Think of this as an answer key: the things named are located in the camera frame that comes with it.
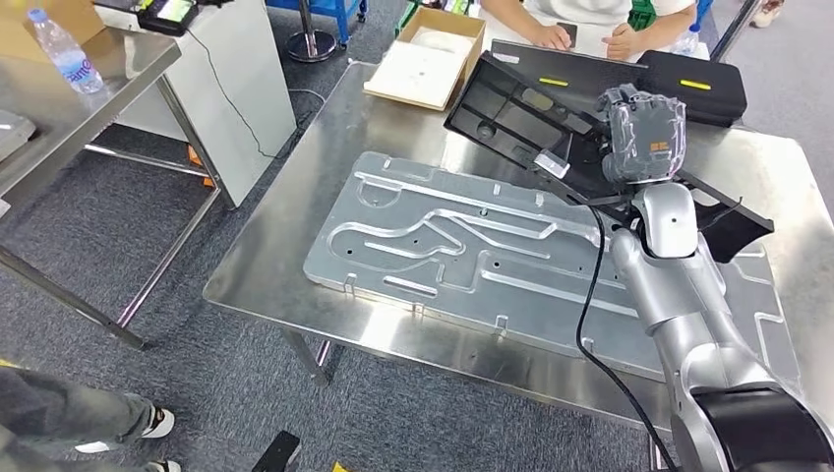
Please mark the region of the seated person's right hand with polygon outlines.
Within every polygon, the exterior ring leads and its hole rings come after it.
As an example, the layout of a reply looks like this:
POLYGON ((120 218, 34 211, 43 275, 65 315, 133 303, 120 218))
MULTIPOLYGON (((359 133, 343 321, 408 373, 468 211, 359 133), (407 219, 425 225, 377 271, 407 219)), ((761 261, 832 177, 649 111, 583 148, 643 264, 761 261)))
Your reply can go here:
POLYGON ((568 31, 559 25, 535 25, 527 39, 533 45, 561 51, 570 50, 573 46, 568 31))

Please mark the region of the seated person's left hand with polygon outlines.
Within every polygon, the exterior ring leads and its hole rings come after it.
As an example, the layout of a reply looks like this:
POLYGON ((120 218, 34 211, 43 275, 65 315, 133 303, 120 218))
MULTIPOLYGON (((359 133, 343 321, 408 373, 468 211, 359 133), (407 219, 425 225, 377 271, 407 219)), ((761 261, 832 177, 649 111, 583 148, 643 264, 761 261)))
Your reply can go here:
POLYGON ((646 50, 642 34, 628 23, 618 25, 602 38, 602 42, 606 46, 606 58, 610 60, 627 61, 646 50))

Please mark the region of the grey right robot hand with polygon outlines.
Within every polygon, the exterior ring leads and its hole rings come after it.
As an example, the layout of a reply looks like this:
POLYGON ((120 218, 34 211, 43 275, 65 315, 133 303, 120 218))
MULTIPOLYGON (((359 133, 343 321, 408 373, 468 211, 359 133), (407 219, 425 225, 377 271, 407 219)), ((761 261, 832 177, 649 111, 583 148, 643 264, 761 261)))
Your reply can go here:
POLYGON ((637 185, 672 179, 686 153, 686 104, 632 84, 607 89, 597 109, 607 116, 610 151, 602 159, 606 179, 637 185))

